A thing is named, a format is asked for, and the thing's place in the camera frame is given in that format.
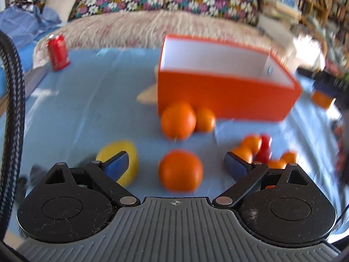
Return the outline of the yellow lemon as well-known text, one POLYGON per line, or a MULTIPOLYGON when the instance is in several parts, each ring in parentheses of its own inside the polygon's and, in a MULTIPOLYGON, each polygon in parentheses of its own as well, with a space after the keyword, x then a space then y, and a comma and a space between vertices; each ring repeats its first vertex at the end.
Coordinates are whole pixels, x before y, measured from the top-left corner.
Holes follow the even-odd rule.
POLYGON ((129 167, 127 171, 118 179, 117 183, 126 188, 132 184, 139 169, 139 159, 137 150, 132 141, 119 140, 104 146, 96 156, 96 160, 105 162, 117 153, 125 151, 129 156, 129 167))

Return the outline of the red small apple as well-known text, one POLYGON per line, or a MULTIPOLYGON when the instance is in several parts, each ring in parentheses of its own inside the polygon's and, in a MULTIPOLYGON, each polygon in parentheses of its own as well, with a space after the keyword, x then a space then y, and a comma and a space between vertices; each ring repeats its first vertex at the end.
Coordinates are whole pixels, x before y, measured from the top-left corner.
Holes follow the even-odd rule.
POLYGON ((254 158, 254 161, 267 164, 272 157, 272 152, 271 152, 272 138, 270 137, 270 135, 262 134, 261 140, 262 140, 262 144, 259 152, 256 154, 254 158))

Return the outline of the large orange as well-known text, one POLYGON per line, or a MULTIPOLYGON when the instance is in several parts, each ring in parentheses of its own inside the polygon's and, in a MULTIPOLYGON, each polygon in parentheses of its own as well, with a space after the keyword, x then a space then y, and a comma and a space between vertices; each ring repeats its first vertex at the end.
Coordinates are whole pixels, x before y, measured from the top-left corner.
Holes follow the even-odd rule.
POLYGON ((201 184, 204 166, 200 158, 186 150, 172 150, 159 163, 158 177, 171 192, 193 192, 201 184))
POLYGON ((196 127, 196 113, 186 102, 174 103, 167 107, 161 115, 161 131, 171 140, 189 138, 196 127))

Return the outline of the small orange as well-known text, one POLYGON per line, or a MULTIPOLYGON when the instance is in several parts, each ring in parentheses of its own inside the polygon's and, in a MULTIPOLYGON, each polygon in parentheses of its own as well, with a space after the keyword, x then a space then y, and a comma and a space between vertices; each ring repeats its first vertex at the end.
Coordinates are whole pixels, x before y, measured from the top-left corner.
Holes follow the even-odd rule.
POLYGON ((196 114, 195 131, 200 133, 210 133, 216 125, 215 114, 206 107, 197 107, 194 109, 196 114))

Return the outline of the orange cylindrical container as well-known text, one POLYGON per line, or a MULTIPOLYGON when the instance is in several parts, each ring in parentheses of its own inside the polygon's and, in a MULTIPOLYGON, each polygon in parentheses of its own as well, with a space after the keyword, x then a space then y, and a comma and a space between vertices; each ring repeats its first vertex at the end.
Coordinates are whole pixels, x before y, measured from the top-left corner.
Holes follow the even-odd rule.
POLYGON ((335 102, 335 98, 328 96, 327 94, 316 89, 313 90, 311 100, 314 104, 323 109, 329 109, 335 102))

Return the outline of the blue tablecloth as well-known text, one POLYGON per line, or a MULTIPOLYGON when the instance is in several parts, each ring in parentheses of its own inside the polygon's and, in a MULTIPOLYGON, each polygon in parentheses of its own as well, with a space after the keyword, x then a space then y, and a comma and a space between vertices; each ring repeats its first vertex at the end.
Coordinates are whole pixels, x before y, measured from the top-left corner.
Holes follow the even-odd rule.
POLYGON ((70 167, 94 159, 107 144, 130 140, 137 149, 139 172, 129 190, 139 198, 169 196, 157 176, 167 152, 182 148, 198 155, 204 177, 195 196, 214 198, 233 185, 223 165, 225 153, 251 133, 272 138, 272 157, 298 154, 301 168, 333 204, 340 221, 334 235, 348 230, 348 188, 340 188, 335 164, 338 144, 330 114, 311 101, 311 80, 298 76, 301 97, 282 122, 219 121, 212 133, 194 133, 171 141, 161 132, 157 107, 137 101, 156 81, 159 50, 101 49, 70 52, 70 65, 48 72, 26 102, 26 125, 20 175, 40 172, 56 162, 70 167))

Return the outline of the orange cardboard box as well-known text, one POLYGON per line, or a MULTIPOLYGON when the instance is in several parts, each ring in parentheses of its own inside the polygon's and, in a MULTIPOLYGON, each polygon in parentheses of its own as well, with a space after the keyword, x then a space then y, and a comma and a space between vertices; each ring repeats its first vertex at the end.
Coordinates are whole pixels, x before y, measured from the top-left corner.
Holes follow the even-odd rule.
POLYGON ((175 102, 217 118, 282 121, 302 94, 269 50, 208 38, 167 35, 157 75, 159 114, 175 102))

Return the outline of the stack of books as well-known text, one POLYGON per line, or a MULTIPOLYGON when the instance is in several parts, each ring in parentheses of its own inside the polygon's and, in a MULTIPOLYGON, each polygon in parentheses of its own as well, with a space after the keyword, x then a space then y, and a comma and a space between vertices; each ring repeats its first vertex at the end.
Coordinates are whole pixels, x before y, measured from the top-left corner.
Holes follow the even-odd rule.
POLYGON ((298 24, 302 16, 296 0, 262 0, 262 13, 290 24, 298 24))

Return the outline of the red soda can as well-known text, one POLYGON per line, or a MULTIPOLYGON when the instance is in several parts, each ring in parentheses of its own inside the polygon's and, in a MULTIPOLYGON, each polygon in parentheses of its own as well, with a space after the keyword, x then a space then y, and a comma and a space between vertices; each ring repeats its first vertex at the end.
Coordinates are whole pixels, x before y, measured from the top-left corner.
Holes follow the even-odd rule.
POLYGON ((65 38, 61 34, 51 34, 46 41, 46 47, 50 58, 51 66, 55 72, 69 66, 69 54, 65 38))

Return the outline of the quilted floral sofa cover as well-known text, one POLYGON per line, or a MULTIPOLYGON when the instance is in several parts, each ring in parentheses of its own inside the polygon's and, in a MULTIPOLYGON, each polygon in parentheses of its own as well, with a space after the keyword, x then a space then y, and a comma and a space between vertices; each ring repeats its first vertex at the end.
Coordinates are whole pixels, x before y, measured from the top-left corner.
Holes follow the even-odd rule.
POLYGON ((280 60, 284 52, 256 27, 221 18, 183 11, 135 11, 75 19, 58 28, 68 50, 96 48, 160 48, 165 35, 211 38, 272 52, 280 60))

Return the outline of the right floral daisy cushion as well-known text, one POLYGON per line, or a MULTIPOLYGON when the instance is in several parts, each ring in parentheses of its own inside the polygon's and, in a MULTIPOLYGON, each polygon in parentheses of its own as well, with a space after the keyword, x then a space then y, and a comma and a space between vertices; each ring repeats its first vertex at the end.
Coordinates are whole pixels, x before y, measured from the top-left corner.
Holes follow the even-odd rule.
POLYGON ((250 26, 258 23, 258 0, 164 0, 163 8, 223 18, 250 26))

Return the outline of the blue crumpled cloth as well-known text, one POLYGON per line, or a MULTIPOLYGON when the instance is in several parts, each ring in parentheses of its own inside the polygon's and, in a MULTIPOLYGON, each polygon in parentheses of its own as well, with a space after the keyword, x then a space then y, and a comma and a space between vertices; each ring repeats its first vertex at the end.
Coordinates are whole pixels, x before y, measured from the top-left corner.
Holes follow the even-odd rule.
POLYGON ((41 33, 60 23, 57 12, 51 8, 40 11, 36 5, 32 11, 13 6, 1 12, 1 31, 12 39, 17 48, 26 46, 41 33))

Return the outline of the white plain pillow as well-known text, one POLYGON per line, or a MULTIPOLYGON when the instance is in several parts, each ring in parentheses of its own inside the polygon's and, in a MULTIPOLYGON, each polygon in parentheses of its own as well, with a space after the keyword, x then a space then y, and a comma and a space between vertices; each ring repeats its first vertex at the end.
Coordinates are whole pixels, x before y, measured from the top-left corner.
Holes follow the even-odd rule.
POLYGON ((65 23, 69 19, 75 2, 76 0, 46 0, 43 12, 45 14, 53 14, 62 23, 65 23))

